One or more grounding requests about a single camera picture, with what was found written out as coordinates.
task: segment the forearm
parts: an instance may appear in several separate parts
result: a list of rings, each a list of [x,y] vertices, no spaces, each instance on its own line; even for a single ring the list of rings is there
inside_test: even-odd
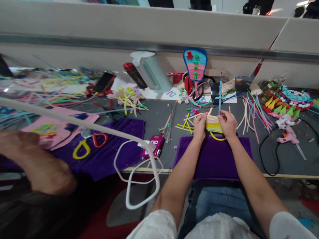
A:
[[[281,200],[269,185],[257,165],[252,161],[238,137],[228,139],[237,172],[247,193],[250,204],[267,237],[273,216],[279,211],[287,211]]]
[[[178,228],[183,214],[187,190],[195,174],[202,140],[193,138],[180,161],[165,182],[151,212],[163,209],[169,211]]]
[[[68,195],[77,186],[68,165],[39,146],[22,151],[12,160],[25,171],[34,191]]]

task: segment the purple felt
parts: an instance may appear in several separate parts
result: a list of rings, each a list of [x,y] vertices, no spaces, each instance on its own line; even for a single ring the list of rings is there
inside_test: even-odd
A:
[[[253,159],[248,137],[238,137],[246,152]],[[193,137],[181,137],[173,168],[185,153]],[[208,137],[203,141],[194,179],[239,180],[234,156],[228,141],[217,141]]]
[[[127,133],[138,138],[144,138],[145,125],[143,120],[138,119],[119,119],[119,121],[112,121],[110,124],[104,125],[105,127],[112,128],[123,133]],[[125,138],[108,134],[108,141],[102,148],[95,148],[93,139],[87,139],[87,144],[91,148],[91,153],[82,160],[76,160],[72,154],[80,141],[84,138],[81,134],[77,135],[66,146],[56,149],[52,152],[56,158],[64,160],[71,168],[74,174],[90,174],[94,181],[104,178],[108,175],[116,173],[113,166],[113,161],[116,152],[120,145],[127,141]],[[97,137],[98,144],[103,143],[104,137]],[[117,159],[117,167],[119,170],[123,170],[141,161],[142,148],[137,146],[137,142],[130,142],[125,144]],[[78,155],[85,154],[85,149],[82,147],[78,151]],[[13,161],[6,159],[2,156],[0,159],[0,168],[4,171],[13,170],[21,171],[22,169],[16,165]]]

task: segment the metal rail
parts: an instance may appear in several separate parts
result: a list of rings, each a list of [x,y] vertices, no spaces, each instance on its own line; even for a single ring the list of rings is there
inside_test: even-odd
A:
[[[160,44],[142,41],[117,41],[106,39],[91,39],[79,37],[60,37],[60,36],[40,36],[24,34],[1,34],[0,42],[3,43],[21,43],[21,44],[39,44],[56,45],[72,47],[90,47],[105,49],[122,50],[145,50],[155,52],[173,52],[183,53],[187,45]],[[270,60],[300,61],[300,62],[319,62],[319,54],[296,53],[274,50],[230,48],[230,47],[205,47],[200,46],[206,51],[207,55],[246,57]]]

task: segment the smartphone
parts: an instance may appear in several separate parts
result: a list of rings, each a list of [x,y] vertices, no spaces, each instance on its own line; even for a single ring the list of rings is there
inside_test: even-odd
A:
[[[211,95],[212,95],[212,104],[218,105],[219,99],[215,99],[215,98],[219,97],[219,82],[218,83],[210,83],[210,91],[211,91]]]
[[[111,88],[115,77],[115,75],[105,72],[101,79],[99,79],[99,81],[96,83],[93,91],[102,93],[103,91],[108,90],[108,88]]]

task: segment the glass bottle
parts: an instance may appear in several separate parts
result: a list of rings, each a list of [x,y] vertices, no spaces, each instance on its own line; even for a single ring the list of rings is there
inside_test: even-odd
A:
[[[259,95],[259,103],[264,105],[272,96],[276,96],[279,88],[282,87],[281,80],[278,78],[270,79],[261,94]]]

